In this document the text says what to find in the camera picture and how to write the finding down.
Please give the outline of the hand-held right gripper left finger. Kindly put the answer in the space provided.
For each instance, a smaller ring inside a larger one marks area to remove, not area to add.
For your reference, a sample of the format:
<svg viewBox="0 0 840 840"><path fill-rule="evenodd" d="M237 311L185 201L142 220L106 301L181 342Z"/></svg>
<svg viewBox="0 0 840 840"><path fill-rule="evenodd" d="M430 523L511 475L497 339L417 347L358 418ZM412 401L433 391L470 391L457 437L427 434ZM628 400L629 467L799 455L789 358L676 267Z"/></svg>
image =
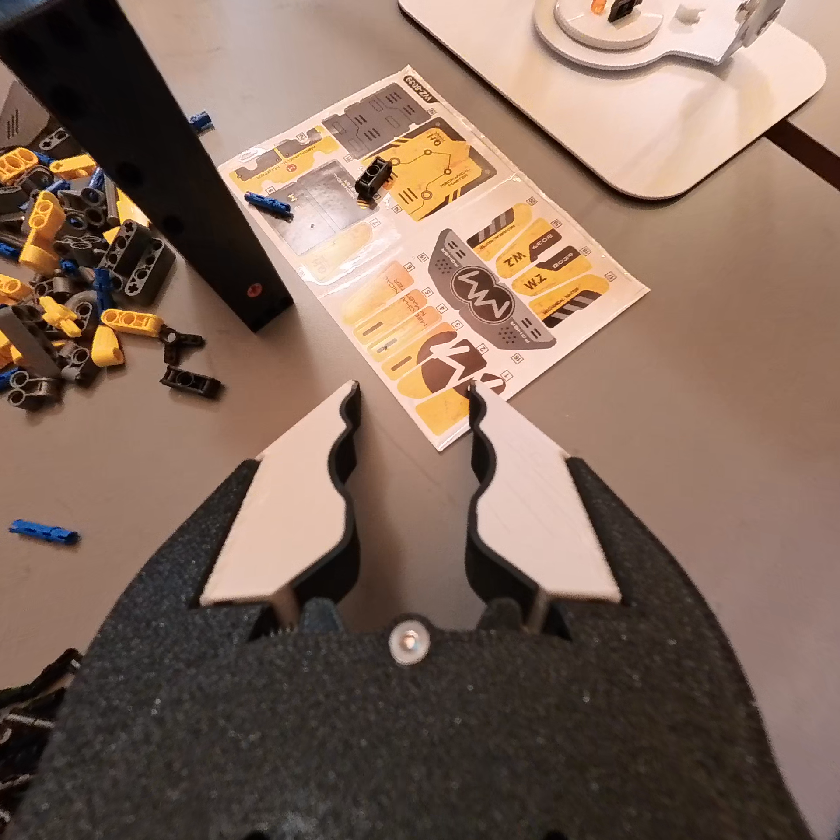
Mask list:
<svg viewBox="0 0 840 840"><path fill-rule="evenodd" d="M199 596L199 605L268 605L282 627L314 599L355 587L361 545L348 490L362 394L355 380L264 449Z"/></svg>

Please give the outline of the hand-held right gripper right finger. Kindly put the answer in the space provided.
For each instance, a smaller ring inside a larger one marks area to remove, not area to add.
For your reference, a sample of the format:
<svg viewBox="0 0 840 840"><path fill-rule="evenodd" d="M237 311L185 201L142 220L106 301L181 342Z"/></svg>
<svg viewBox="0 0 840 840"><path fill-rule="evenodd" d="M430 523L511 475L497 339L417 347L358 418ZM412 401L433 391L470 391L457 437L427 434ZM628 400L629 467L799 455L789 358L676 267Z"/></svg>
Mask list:
<svg viewBox="0 0 840 840"><path fill-rule="evenodd" d="M569 454L496 394L469 384L465 571L489 604L511 599L524 626L549 632L561 601L619 603L622 593L570 467Z"/></svg>

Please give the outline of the black connector brick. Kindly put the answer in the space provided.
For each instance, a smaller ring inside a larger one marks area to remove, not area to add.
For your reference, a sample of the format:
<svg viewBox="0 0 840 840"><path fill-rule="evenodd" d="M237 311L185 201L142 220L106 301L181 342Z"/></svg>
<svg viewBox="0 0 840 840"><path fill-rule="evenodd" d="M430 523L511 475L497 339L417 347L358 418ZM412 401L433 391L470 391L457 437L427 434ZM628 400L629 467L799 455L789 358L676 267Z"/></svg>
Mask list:
<svg viewBox="0 0 840 840"><path fill-rule="evenodd" d="M206 343L199 334L179 332L167 325L161 327L158 339L164 347L164 363L173 367L180 365L184 351L201 349Z"/></svg>
<svg viewBox="0 0 840 840"><path fill-rule="evenodd" d="M223 390L222 383L210 376L194 373L173 365L167 366L160 383L173 391L207 400L215 400Z"/></svg>
<svg viewBox="0 0 840 840"><path fill-rule="evenodd" d="M392 170L393 163L390 160L375 156L354 183L357 196L366 202L373 201L380 187L391 177Z"/></svg>

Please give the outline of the yellow grey sticker sheet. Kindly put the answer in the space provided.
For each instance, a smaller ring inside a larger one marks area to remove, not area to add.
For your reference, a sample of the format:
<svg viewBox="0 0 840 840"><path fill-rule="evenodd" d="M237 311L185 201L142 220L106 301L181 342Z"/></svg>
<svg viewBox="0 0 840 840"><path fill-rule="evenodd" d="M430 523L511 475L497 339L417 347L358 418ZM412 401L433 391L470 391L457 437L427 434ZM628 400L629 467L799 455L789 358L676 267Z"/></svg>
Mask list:
<svg viewBox="0 0 840 840"><path fill-rule="evenodd" d="M366 202L375 156L393 170ZM509 400L649 293L411 66L219 173L439 452L470 381Z"/></svg>

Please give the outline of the heap of black tread links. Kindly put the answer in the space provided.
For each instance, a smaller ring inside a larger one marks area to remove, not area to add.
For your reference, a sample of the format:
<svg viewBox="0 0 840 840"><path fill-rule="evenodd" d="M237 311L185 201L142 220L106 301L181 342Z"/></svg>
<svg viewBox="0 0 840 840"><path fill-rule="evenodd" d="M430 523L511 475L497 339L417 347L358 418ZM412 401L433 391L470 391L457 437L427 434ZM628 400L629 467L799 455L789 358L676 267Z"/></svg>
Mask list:
<svg viewBox="0 0 840 840"><path fill-rule="evenodd" d="M69 648L31 682L1 692L2 823L10 820L35 777L82 654Z"/></svg>

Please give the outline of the pile of building bricks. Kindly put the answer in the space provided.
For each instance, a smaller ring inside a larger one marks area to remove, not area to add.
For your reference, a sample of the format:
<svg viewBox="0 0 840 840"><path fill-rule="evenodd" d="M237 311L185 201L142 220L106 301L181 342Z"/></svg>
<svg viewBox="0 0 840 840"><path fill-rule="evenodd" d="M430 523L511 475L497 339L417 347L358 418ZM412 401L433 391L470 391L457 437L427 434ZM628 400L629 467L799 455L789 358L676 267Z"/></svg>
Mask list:
<svg viewBox="0 0 840 840"><path fill-rule="evenodd" d="M64 129L2 154L2 397L35 413L124 363L121 337L160 342L151 312L175 256Z"/></svg>

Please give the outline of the white base board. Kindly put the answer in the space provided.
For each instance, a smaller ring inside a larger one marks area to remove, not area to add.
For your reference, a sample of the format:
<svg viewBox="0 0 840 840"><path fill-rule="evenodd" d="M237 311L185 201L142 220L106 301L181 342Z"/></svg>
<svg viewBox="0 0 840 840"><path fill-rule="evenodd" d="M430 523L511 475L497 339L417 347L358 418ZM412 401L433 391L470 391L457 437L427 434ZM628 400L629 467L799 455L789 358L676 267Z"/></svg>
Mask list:
<svg viewBox="0 0 840 840"><path fill-rule="evenodd" d="M823 88L817 50L778 23L714 67L672 54L596 69L561 54L555 2L399 2L495 92L618 192L691 187Z"/></svg>

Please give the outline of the black perforated block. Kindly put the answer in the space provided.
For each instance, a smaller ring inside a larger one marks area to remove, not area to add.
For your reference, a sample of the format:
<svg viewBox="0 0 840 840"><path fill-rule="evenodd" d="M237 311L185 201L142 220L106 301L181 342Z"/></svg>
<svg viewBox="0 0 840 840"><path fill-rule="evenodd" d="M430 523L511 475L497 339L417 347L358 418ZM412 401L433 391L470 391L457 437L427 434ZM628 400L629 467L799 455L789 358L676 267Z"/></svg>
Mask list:
<svg viewBox="0 0 840 840"><path fill-rule="evenodd" d="M2 2L1 56L248 329L291 307L277 268L118 2Z"/></svg>

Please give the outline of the grey box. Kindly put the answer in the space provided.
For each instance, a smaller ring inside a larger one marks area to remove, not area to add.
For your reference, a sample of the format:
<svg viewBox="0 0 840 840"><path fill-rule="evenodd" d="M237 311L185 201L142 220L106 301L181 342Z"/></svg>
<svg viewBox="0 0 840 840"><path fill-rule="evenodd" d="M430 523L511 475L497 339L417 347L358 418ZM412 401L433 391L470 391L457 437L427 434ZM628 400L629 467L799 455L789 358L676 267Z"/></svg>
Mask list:
<svg viewBox="0 0 840 840"><path fill-rule="evenodd" d="M17 147L28 147L47 130L51 114L14 79L1 111L2 154Z"/></svg>

